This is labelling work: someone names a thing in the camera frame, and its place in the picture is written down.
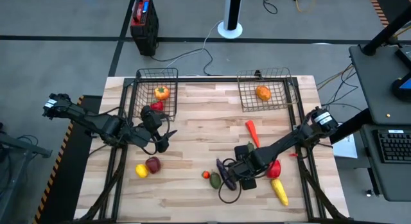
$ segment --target eggplant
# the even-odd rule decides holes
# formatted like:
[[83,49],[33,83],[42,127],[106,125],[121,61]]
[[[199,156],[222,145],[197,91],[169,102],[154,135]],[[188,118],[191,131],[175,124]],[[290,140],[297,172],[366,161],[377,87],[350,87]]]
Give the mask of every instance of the eggplant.
[[237,189],[237,184],[230,178],[229,172],[225,169],[223,162],[221,162],[220,159],[217,159],[217,168],[223,179],[223,183],[225,183],[230,190],[235,191]]

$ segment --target carrot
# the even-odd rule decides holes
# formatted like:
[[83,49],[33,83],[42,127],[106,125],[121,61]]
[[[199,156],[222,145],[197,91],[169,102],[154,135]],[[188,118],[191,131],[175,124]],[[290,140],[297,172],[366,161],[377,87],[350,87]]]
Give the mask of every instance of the carrot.
[[254,141],[254,143],[256,143],[257,148],[259,148],[259,140],[258,140],[258,136],[257,136],[257,133],[256,133],[256,126],[254,126],[254,122],[247,121],[245,123],[245,126],[249,129],[252,140]]

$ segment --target wire basket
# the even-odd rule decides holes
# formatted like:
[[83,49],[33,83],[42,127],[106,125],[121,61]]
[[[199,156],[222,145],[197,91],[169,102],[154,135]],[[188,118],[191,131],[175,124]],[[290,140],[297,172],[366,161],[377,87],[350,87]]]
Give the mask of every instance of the wire basket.
[[137,91],[133,117],[141,118],[140,111],[146,105],[156,100],[154,90],[157,87],[167,87],[170,97],[163,100],[163,112],[174,121],[177,113],[177,82],[179,71],[176,68],[138,69],[136,73]]
[[[243,112],[287,108],[298,102],[290,70],[286,67],[237,72]],[[271,98],[263,101],[256,95],[258,86],[270,89]]]

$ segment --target concrete floor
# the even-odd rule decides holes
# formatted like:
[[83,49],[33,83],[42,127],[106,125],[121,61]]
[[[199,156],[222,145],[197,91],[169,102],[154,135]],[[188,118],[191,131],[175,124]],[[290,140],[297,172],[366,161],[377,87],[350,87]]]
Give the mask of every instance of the concrete floor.
[[[0,35],[113,36],[118,37],[129,0],[0,0]],[[223,16],[223,0],[154,0],[162,37],[205,37]],[[287,39],[370,39],[382,25],[369,0],[318,0],[312,13],[297,13],[292,0],[274,0],[277,15],[264,11],[262,0],[244,0],[241,37]],[[310,0],[301,0],[307,7]],[[206,5],[212,4],[213,10]],[[212,37],[218,37],[216,31]],[[14,221],[32,221],[46,181],[61,145],[68,120],[50,121],[41,116],[52,92],[68,93],[72,100],[82,94],[102,95],[117,42],[0,40],[0,121],[12,136],[32,134],[40,145],[53,149],[50,159],[36,158],[29,180],[20,192]],[[200,48],[200,43],[161,43],[156,58],[164,59]],[[292,74],[314,75],[317,82],[351,63],[347,45],[207,43],[214,61],[210,74],[234,75],[239,70],[288,67]],[[203,75],[209,61],[205,52],[173,64],[180,75]],[[165,67],[140,56],[132,42],[124,43],[116,76],[133,76],[143,67]],[[320,92],[325,103],[339,80]],[[350,83],[359,85],[354,76]],[[341,95],[348,91],[343,87]],[[366,108],[361,89],[340,101]],[[357,111],[331,106],[339,121]],[[408,223],[411,203],[367,198],[371,187],[362,169],[341,169],[340,178],[349,212],[356,220]]]

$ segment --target wooden table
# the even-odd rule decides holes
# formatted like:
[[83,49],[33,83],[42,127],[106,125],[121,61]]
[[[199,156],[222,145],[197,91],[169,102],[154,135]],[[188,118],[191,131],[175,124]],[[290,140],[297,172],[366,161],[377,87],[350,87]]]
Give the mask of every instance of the wooden table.
[[[320,105],[313,76],[297,76],[304,111]],[[100,112],[119,105],[124,78],[107,79]],[[129,146],[119,205],[118,221],[128,222],[204,222],[204,221],[306,221],[301,179],[294,147],[280,154],[280,179],[288,195],[285,207],[273,192],[270,180],[257,179],[257,188],[243,191],[234,204],[224,204],[218,191],[201,177],[204,170],[218,171],[216,158],[234,158],[233,148],[252,141],[245,122],[256,124],[262,146],[272,144],[291,131],[287,109],[242,112],[237,83],[179,83],[177,116],[171,130],[178,132],[170,139],[170,147],[156,156],[162,169],[148,178],[137,177],[134,168],[148,155],[136,146]],[[163,134],[166,125],[160,128]],[[91,151],[102,141],[93,141]],[[320,186],[331,202],[348,216],[333,151],[316,146],[313,154]],[[83,216],[103,190],[110,148],[94,153],[88,160],[75,218]],[[238,191],[222,190],[225,200],[232,200]],[[318,216],[315,196],[311,191],[314,214]],[[109,198],[112,207],[114,189]]]

